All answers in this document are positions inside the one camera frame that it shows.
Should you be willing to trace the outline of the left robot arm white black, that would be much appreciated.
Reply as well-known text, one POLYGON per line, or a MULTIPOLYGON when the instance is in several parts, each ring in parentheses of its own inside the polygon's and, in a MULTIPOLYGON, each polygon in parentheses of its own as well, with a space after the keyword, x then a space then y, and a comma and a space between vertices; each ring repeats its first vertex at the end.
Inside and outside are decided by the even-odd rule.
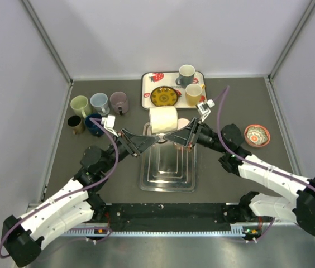
POLYGON ((106 150, 89 146, 83 153, 79 171, 53 196, 18 218, 3 222, 0 258, 10 257, 24 267, 56 238, 73 227, 104 218, 105 203, 97 193, 129 155, 139 156, 159 140, 157 135, 134 135, 126 129, 110 137, 106 150))

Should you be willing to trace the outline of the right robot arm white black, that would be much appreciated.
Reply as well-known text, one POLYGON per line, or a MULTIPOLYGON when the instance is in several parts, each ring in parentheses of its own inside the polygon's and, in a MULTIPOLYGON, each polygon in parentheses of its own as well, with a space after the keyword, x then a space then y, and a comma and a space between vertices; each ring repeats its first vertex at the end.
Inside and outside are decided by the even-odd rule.
POLYGON ((235 124, 214 132, 194 118, 180 130, 166 134, 167 141, 193 148, 196 144, 222 153, 221 166, 240 178, 254 181, 278 194, 272 197, 259 192, 245 194, 239 202, 240 216, 246 221, 272 217, 293 222, 315 236, 315 177, 298 176, 272 166, 241 144, 244 139, 235 124))

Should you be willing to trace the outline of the cream white mug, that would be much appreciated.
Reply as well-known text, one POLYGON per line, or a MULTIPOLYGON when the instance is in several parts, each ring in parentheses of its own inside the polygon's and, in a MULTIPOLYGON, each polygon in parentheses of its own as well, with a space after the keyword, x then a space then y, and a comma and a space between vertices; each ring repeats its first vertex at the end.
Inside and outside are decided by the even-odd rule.
POLYGON ((173 106, 149 108, 150 130, 152 134, 162 134, 178 129, 178 113, 173 106))

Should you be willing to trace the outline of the pink mug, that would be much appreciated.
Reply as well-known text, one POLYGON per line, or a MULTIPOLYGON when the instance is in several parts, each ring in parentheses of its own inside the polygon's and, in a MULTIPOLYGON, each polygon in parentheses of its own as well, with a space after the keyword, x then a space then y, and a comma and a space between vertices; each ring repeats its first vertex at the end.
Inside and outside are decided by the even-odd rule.
MULTIPOLYGON (((189 123, 190 123, 190 120, 188 120, 188 119, 186 119, 186 118, 180 118, 180 119, 178 119, 178 128, 177 128, 177 130, 181 130, 182 128, 184 128, 184 127, 186 127, 187 125, 189 125, 189 123)), ((182 149, 182 147, 180 146, 180 145, 178 145, 178 144, 174 144, 174 146, 175 146, 175 148, 177 149, 177 150, 180 150, 180 149, 182 149)))

